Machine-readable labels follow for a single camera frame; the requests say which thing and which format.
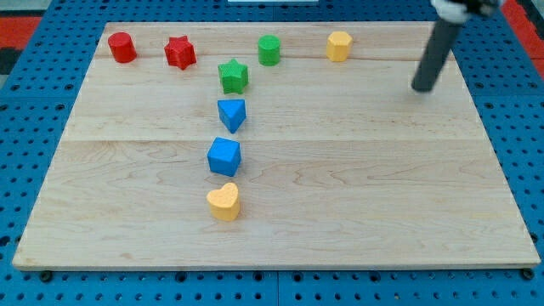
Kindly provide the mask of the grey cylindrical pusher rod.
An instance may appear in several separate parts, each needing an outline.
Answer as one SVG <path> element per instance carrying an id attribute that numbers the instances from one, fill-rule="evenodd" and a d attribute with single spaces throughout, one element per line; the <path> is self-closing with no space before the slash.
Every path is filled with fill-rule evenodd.
<path id="1" fill-rule="evenodd" d="M 411 81 L 411 87 L 415 91 L 428 93 L 433 90 L 461 28 L 460 23 L 449 22 L 442 18 L 436 20 Z"/>

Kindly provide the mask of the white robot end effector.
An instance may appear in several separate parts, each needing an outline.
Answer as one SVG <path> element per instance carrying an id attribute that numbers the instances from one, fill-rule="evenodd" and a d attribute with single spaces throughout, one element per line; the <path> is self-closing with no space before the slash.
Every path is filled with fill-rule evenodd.
<path id="1" fill-rule="evenodd" d="M 438 16 L 463 24 L 473 16 L 490 17 L 502 7 L 502 0 L 430 0 Z"/>

